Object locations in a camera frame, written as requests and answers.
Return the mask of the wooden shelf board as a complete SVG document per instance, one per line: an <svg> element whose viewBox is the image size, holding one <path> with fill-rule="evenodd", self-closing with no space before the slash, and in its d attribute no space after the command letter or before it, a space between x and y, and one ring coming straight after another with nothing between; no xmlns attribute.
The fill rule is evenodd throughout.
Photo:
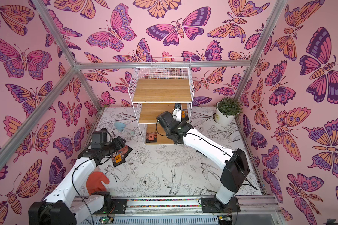
<svg viewBox="0 0 338 225"><path fill-rule="evenodd" d="M132 97L134 103L189 103L192 92L188 79L139 79Z"/></svg>
<svg viewBox="0 0 338 225"><path fill-rule="evenodd" d="M159 124L147 124L146 131L144 133L144 143L147 132L156 132L157 133L157 143L151 143L151 145L166 145L174 144L174 142L167 138L163 128Z"/></svg>
<svg viewBox="0 0 338 225"><path fill-rule="evenodd" d="M165 111L172 112L174 107L175 103L142 103L139 124L155 124L157 116Z"/></svg>

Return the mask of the top wooden shelf board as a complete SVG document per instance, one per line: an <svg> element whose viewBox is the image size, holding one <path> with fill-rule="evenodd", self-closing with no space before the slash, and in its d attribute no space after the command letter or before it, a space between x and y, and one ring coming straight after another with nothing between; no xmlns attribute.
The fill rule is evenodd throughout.
<svg viewBox="0 0 338 225"><path fill-rule="evenodd" d="M139 79L132 97L134 103L189 103L192 92L188 79Z"/></svg>

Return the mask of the light blue garden trowel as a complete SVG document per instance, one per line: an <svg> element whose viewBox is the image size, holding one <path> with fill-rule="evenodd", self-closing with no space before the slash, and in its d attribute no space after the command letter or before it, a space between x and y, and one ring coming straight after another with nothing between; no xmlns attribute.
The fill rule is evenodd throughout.
<svg viewBox="0 0 338 225"><path fill-rule="evenodd" d="M125 131L125 132L127 132L127 133L129 133L129 134L131 134L131 135L134 135L134 134L135 134L135 131L132 130L132 129L128 129L128 128L126 127L126 124L125 124L125 123L114 122L114 127L115 127L115 129L117 129L119 132Z"/></svg>

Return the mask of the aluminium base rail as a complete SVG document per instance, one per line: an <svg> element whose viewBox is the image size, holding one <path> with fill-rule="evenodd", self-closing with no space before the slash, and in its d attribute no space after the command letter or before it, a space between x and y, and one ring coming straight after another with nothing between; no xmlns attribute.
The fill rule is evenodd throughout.
<svg viewBox="0 0 338 225"><path fill-rule="evenodd" d="M53 225L284 225L273 197L236 196L226 206L213 196L192 197L76 197L61 212L47 214Z"/></svg>

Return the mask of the red tea bag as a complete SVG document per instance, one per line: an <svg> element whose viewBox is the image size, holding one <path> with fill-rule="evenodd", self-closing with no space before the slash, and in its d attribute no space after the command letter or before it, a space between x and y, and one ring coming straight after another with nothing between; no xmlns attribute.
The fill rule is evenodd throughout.
<svg viewBox="0 0 338 225"><path fill-rule="evenodd" d="M145 138L146 144L157 143L157 133L156 132L147 132Z"/></svg>
<svg viewBox="0 0 338 225"><path fill-rule="evenodd" d="M125 147L123 147L121 150L118 151L118 154L120 154L121 158L123 159L126 158L131 151L132 148L126 145Z"/></svg>

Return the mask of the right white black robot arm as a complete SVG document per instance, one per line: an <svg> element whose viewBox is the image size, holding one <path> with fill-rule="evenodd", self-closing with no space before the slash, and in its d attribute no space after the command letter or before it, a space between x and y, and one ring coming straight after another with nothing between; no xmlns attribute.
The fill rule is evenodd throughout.
<svg viewBox="0 0 338 225"><path fill-rule="evenodd" d="M163 128L164 136L174 144L189 146L213 161L221 170L221 186L209 205L219 210L228 207L230 200L239 191L250 173L245 152L241 149L232 150L217 144L205 137L191 124L174 119L165 111L156 117L157 124Z"/></svg>

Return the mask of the red oven mitt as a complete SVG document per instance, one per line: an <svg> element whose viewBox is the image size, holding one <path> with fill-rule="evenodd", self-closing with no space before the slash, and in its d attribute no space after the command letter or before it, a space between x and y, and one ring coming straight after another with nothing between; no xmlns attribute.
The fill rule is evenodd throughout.
<svg viewBox="0 0 338 225"><path fill-rule="evenodd" d="M89 195L93 195L96 192L106 192L107 189L104 184L108 185L110 180L104 173L95 171L91 173L86 181L86 189Z"/></svg>

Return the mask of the aluminium frame profiles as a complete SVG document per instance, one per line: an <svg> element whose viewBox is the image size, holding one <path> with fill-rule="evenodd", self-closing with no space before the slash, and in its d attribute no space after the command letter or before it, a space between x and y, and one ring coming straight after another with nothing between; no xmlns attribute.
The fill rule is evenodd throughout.
<svg viewBox="0 0 338 225"><path fill-rule="evenodd" d="M38 106L38 108L33 112L27 121L23 123L19 131L14 134L1 148L0 151L0 170L5 166L9 161L11 156L14 154L15 150L18 148L19 144L24 140L28 133L33 129L42 116L46 113L48 108L53 104L56 98L61 93L62 89L70 81L73 76L78 76L81 80L82 85L87 91L90 99L96 104L96 107L99 108L99 102L94 95L94 91L91 89L87 83L84 75L82 73L83 69L95 69L95 68L136 68L136 67L169 67L169 68L179 68L179 67L214 67L214 66L244 66L248 69L253 69L254 63L259 59L261 51L264 49L264 45L269 38L269 35L274 29L282 10L285 8L286 1L276 1L275 5L267 18L267 23L261 39L257 44L257 49L254 51L252 58L249 61L206 61L206 62L184 62L184 61L175 61L175 62L133 62L133 63L78 63L75 57L72 55L71 51L64 42L64 39L61 37L59 30L54 24L53 19L49 15L49 12L42 1L33 1L37 12L43 18L44 22L48 26L49 30L54 36L54 40L57 42L58 46L63 51L63 55L70 64L70 69L64 75L63 78L59 80L54 89L48 94L44 101Z"/></svg>

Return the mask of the orange tea bag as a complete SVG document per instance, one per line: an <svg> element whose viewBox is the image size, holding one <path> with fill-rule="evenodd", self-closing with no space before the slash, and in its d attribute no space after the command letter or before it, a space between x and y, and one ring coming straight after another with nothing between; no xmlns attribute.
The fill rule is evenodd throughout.
<svg viewBox="0 0 338 225"><path fill-rule="evenodd" d="M112 164L113 167L117 167L123 163L125 163L125 158L126 158L126 154L122 153L122 152L117 152L116 154L114 154L114 156L112 157Z"/></svg>
<svg viewBox="0 0 338 225"><path fill-rule="evenodd" d="M188 121L189 120L188 109L182 109L181 118L184 121Z"/></svg>

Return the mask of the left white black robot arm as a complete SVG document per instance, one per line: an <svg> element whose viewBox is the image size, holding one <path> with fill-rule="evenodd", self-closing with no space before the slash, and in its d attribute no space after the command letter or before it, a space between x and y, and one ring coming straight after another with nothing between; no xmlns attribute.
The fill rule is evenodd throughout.
<svg viewBox="0 0 338 225"><path fill-rule="evenodd" d="M31 225L78 225L98 211L112 212L115 204L111 194L105 188L95 187L88 199L82 199L73 206L79 188L89 181L102 184L104 180L94 177L94 171L100 162L126 146L126 141L116 137L108 143L92 143L79 158L74 167L61 181L58 187L41 202L34 202L29 208Z"/></svg>

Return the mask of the middle wooden shelf board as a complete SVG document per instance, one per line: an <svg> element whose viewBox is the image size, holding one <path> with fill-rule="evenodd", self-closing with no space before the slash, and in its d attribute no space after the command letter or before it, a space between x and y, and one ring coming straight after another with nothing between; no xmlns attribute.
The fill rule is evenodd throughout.
<svg viewBox="0 0 338 225"><path fill-rule="evenodd" d="M155 124L157 116L165 111L172 112L174 107L175 103L142 103L139 124Z"/></svg>

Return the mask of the green potted plant white pot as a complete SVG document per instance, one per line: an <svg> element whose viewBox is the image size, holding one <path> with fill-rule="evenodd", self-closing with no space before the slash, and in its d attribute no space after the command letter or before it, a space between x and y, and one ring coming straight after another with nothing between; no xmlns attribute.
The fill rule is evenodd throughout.
<svg viewBox="0 0 338 225"><path fill-rule="evenodd" d="M225 97L216 105L214 121L223 126L229 126L234 122L235 117L242 113L242 106L236 99Z"/></svg>

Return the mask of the bottom wooden shelf board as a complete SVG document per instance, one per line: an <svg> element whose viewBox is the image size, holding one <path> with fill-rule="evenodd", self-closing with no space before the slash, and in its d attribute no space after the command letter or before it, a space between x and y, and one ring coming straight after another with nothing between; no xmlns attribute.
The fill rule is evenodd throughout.
<svg viewBox="0 0 338 225"><path fill-rule="evenodd" d="M147 132L156 132L157 133L157 143L151 143L151 145L166 145L174 144L174 142L167 138L163 128L159 124L147 124L146 131L144 133L144 143Z"/></svg>

